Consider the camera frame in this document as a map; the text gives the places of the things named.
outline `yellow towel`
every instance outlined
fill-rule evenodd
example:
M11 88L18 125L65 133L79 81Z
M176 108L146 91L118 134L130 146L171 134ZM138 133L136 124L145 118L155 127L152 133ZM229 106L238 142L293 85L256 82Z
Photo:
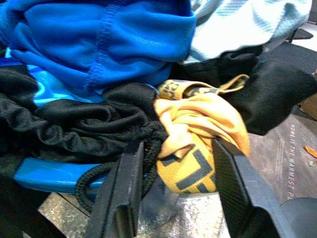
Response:
M158 155L158 174L174 192L216 191L211 139L219 136L248 156L250 143L243 120L240 114L216 93L196 90L196 94L202 94L180 99L184 97L184 91L188 87L179 85L171 88L176 88L172 91L174 94L163 95L170 95L178 100L158 98L154 102L155 111L169 135ZM164 89L166 88L159 88L160 96Z

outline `gray floor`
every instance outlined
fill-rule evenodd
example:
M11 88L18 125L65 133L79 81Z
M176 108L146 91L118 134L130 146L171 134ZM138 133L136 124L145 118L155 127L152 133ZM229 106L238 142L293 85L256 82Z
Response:
M305 24L303 29L315 36L309 40L294 40L299 46L317 51L317 26ZM169 221L138 237L147 238L229 238L219 195L180 197L175 214ZM73 196L52 193L40 207L40 212L51 220L68 238L81 238L89 220Z

